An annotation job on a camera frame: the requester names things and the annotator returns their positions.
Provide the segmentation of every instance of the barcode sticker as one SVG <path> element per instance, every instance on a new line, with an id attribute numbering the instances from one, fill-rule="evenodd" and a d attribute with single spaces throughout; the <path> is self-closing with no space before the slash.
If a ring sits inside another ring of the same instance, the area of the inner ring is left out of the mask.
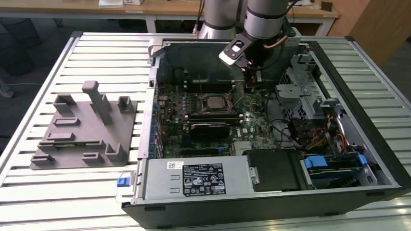
<path id="1" fill-rule="evenodd" d="M 169 161 L 167 169 L 183 169 L 185 162 L 183 161 Z"/>

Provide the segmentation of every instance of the motherboard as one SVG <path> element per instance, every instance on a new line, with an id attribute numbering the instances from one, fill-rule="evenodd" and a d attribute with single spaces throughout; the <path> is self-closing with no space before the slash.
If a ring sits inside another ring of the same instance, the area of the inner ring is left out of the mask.
<path id="1" fill-rule="evenodd" d="M 159 84 L 163 158 L 242 155 L 277 148 L 266 118 L 269 92 L 245 93 L 243 83 Z"/>

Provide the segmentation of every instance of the red cable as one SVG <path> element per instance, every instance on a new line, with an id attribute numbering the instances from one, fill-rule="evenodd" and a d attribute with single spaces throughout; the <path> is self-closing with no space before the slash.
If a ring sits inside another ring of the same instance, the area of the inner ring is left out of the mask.
<path id="1" fill-rule="evenodd" d="M 318 131 L 322 131 L 322 130 L 328 130 L 326 128 L 318 128 L 318 129 L 316 129 L 314 130 L 314 134 L 313 134 L 313 141 L 312 142 L 314 142 L 316 141 L 316 135 L 317 135 L 317 132 Z"/>

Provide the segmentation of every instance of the desk leg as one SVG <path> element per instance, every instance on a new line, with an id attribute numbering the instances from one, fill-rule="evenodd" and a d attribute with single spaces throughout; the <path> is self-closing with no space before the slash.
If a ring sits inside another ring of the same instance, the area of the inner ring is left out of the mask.
<path id="1" fill-rule="evenodd" d="M 325 18 L 316 36 L 328 36 L 329 31 L 333 27 L 334 21 L 336 21 L 336 18 Z"/>
<path id="2" fill-rule="evenodd" d="M 145 16 L 145 20 L 146 20 L 146 25 L 147 25 L 149 33 L 157 33 L 157 29 L 155 29 L 155 15 Z"/>

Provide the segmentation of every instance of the chip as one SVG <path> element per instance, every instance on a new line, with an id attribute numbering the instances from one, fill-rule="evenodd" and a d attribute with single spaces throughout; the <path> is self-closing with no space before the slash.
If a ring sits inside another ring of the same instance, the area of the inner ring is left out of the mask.
<path id="1" fill-rule="evenodd" d="M 226 99 L 223 96 L 209 96 L 206 99 L 206 106 L 210 111 L 225 111 Z"/>

